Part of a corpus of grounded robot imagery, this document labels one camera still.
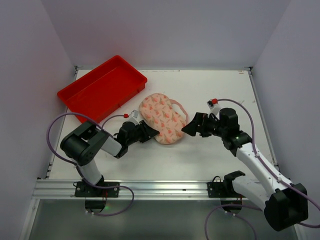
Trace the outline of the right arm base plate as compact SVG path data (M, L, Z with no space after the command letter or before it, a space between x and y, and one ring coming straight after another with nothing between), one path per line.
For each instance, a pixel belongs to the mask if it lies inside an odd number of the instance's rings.
M234 192L228 191L225 186L224 180L216 175L211 181L206 183L207 186L207 195L209 198L219 199L221 205L242 204L242 195L237 195Z

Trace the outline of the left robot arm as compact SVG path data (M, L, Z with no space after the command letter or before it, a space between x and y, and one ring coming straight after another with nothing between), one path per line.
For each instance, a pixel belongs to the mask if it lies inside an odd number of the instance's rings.
M86 183L100 186L104 177L95 162L100 150L119 159L128 152L130 145L147 142L159 134L143 120L124 122L115 136L86 121L62 140L60 149L75 161L76 169Z

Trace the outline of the aluminium front rail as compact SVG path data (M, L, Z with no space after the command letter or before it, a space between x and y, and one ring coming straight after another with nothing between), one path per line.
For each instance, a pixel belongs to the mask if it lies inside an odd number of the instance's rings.
M231 200L239 196L217 193L206 181L120 181L115 197L77 196L75 180L37 180L31 198L33 200Z

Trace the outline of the floral pink laundry bag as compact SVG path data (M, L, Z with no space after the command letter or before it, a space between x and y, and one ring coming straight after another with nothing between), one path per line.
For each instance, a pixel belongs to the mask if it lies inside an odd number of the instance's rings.
M171 145L184 137L182 128L189 121L189 115L183 106L162 93L153 93L145 97L139 105L143 120L159 132L155 140L162 145Z

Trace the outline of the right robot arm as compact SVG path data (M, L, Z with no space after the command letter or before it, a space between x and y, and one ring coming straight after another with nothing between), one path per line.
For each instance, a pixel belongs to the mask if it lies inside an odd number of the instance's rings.
M224 147L248 167L255 179L235 171L224 176L224 186L259 207L275 231L308 219L306 188L301 183L293 184L258 152L253 138L240 129L234 109L223 108L219 116L197 112L182 131L193 137L220 137Z

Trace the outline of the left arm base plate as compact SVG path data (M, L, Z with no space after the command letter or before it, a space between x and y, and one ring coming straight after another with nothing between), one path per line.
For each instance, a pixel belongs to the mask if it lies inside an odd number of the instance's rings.
M119 182L101 181L98 185L103 188L92 187L84 181L73 183L75 187L74 196L76 198L85 198L85 209L93 213L101 213L107 205L108 198L117 198L119 196Z

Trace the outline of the red plastic tray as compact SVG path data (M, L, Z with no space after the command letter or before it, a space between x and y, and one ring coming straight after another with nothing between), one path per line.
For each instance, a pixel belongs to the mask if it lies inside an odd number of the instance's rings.
M71 112L100 123L145 89L147 78L115 55L57 92Z

